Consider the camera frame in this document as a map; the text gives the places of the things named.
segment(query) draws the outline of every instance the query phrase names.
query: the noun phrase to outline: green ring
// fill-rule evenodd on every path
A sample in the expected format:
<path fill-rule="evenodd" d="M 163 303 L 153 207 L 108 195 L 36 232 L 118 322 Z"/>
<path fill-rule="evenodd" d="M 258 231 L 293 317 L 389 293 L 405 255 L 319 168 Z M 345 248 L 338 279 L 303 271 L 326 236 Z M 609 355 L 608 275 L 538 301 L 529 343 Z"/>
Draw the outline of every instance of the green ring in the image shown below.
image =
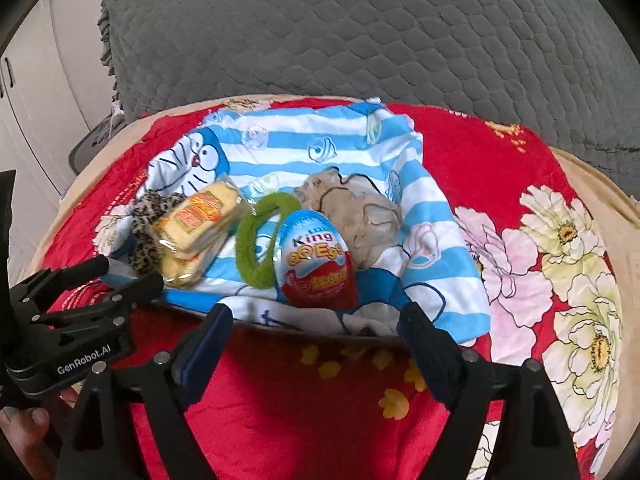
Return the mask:
<path fill-rule="evenodd" d="M 271 288 L 276 285 L 276 274 L 273 269 L 273 251 L 276 233 L 282 221 L 294 211 L 300 209 L 300 202 L 289 193 L 276 192 L 268 194 L 255 205 L 255 214 L 242 217 L 236 235 L 236 267 L 242 279 L 253 288 Z M 264 260 L 258 263 L 255 257 L 255 241 L 258 229 L 275 213 L 280 213 L 280 221 L 271 237 Z"/>

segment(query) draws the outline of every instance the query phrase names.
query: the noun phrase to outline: floral tablecloth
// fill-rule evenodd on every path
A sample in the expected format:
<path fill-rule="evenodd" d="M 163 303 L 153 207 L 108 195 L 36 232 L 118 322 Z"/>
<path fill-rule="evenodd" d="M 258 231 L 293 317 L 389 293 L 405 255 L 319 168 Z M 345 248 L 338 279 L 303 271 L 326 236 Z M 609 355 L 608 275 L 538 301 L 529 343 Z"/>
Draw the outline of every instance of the floral tablecloth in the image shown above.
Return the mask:
<path fill-rule="evenodd" d="M 308 99 L 273 106 L 343 103 Z M 271 104 L 229 105 L 245 110 Z M 520 364 L 532 356 L 544 363 L 582 477 L 592 478 L 615 418 L 621 322 L 606 248 L 589 212 L 526 128 L 433 107 L 389 108 L 411 116 L 423 134 L 424 165 L 446 194 L 484 281 L 492 328 L 467 345 L 494 361 Z M 44 264 L 66 266 L 95 254 L 95 229 L 117 222 L 119 209 L 142 183 L 141 168 L 207 111 L 156 121 L 86 193 Z M 95 301 L 104 290 L 89 284 L 57 307 Z M 125 364 L 171 348 L 196 324 L 185 314 L 140 308 L 132 317 L 138 350 Z M 500 409 L 500 403 L 491 406 L 471 479 L 484 476 Z M 144 409 L 133 411 L 152 478 L 166 478 Z M 187 419 L 221 479 L 409 480 L 433 450 L 447 412 L 431 398 L 406 351 L 244 329 L 234 333 L 203 401 Z"/>

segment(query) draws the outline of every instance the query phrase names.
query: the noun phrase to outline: silver screw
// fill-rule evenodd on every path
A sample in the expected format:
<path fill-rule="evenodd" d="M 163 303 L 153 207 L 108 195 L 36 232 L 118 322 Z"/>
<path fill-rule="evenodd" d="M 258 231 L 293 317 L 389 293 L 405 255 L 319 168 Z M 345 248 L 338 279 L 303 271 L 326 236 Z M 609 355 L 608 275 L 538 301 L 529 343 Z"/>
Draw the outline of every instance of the silver screw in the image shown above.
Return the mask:
<path fill-rule="evenodd" d="M 94 365 L 91 367 L 91 371 L 94 374 L 101 374 L 106 369 L 107 369 L 107 363 L 105 363 L 104 361 L 96 361 Z"/>
<path fill-rule="evenodd" d="M 467 363 L 475 363 L 480 358 L 480 354 L 471 348 L 467 348 L 462 351 L 462 358 Z"/>
<path fill-rule="evenodd" d="M 168 363 L 170 358 L 171 358 L 171 354 L 169 354 L 169 352 L 162 351 L 154 355 L 154 362 L 157 365 L 163 365 L 165 363 Z"/>
<path fill-rule="evenodd" d="M 542 370 L 542 364 L 540 361 L 536 361 L 535 359 L 527 359 L 524 361 L 524 365 L 532 372 L 539 372 Z"/>

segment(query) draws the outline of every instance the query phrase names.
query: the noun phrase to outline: quilted fabric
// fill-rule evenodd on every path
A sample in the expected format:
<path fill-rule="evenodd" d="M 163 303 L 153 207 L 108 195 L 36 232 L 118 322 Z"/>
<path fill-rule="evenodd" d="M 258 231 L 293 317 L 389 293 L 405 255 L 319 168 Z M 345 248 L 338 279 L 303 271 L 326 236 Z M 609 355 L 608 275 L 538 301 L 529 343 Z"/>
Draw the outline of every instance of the quilted fabric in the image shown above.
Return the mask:
<path fill-rule="evenodd" d="M 246 93 L 519 122 L 640 193 L 640 64 L 596 0 L 103 0 L 129 121 Z"/>

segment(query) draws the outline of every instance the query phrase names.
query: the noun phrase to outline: packaged bread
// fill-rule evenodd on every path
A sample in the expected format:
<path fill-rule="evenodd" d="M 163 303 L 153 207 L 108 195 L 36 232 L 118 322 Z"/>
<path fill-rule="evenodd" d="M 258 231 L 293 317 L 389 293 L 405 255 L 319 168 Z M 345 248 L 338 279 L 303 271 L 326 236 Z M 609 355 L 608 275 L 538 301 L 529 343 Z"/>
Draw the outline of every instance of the packaged bread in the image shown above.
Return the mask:
<path fill-rule="evenodd" d="M 204 276 L 226 240 L 227 233 L 220 233 L 209 247 L 188 260 L 181 260 L 173 252 L 162 250 L 159 270 L 165 284 L 174 287 L 193 286 Z"/>
<path fill-rule="evenodd" d="M 249 210 L 238 188 L 223 175 L 156 222 L 158 244 L 175 258 L 190 260 Z"/>

